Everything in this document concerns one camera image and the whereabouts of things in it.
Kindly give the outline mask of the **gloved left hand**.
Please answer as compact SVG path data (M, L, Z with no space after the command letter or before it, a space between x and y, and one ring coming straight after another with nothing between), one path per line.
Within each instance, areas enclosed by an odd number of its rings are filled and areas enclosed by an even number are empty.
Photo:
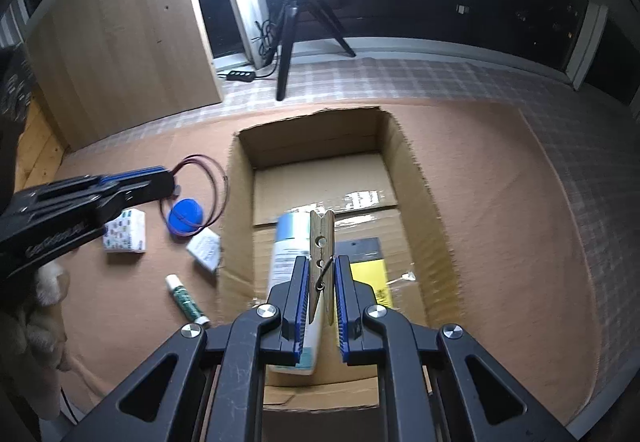
M60 414L60 374L70 370L62 302L70 273L58 263L40 267L24 303L1 313L1 384L26 400L35 414Z

